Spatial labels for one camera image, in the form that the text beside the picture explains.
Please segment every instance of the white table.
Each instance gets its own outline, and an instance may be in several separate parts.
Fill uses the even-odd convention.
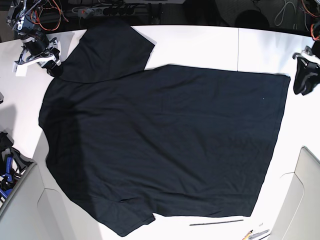
[[[294,95],[293,83],[300,52],[313,41],[310,37],[279,32],[214,26],[137,26],[138,32],[156,43],[146,69],[177,64],[191,67],[241,72],[280,73],[291,77],[278,141],[251,217],[162,217],[130,233],[126,240],[143,239],[226,239],[241,240],[258,224],[271,228],[278,216],[295,170],[302,146],[320,156],[320,86],[306,96]],[[62,60],[79,43],[85,30],[53,34],[62,45]],[[114,232],[97,223],[85,211],[68,200],[48,171],[45,157],[48,143],[38,126],[39,110],[45,91],[52,80],[37,65],[28,68],[26,77],[15,77],[12,63],[17,60],[22,43],[19,40],[0,43],[0,131],[5,129],[22,154],[39,165],[44,187],[62,194],[67,215],[77,240],[120,239]],[[189,226],[233,219],[241,222]]]

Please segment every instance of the shirt sleeve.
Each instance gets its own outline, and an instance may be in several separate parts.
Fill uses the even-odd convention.
[[[154,46],[125,22],[109,19],[86,31],[62,63],[60,79],[97,83],[143,71]]]

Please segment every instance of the metal rod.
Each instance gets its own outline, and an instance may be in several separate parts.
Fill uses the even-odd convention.
[[[231,220],[231,221],[208,222],[208,223],[195,223],[195,224],[190,224],[189,226],[200,226],[200,225],[211,225],[211,224],[226,224],[226,223],[235,223],[235,222],[241,222],[241,221],[243,221],[243,219]]]

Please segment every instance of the t-shirt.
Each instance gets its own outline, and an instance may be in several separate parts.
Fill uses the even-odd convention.
[[[250,216],[290,78],[145,66],[154,48],[119,20],[87,30],[52,80],[39,125],[71,201],[119,236],[163,216]]]

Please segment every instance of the black cloth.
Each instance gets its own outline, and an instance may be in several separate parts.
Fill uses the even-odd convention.
[[[166,65],[109,20],[49,85],[39,125],[71,201],[120,236],[163,216],[250,216],[271,161],[289,77]]]

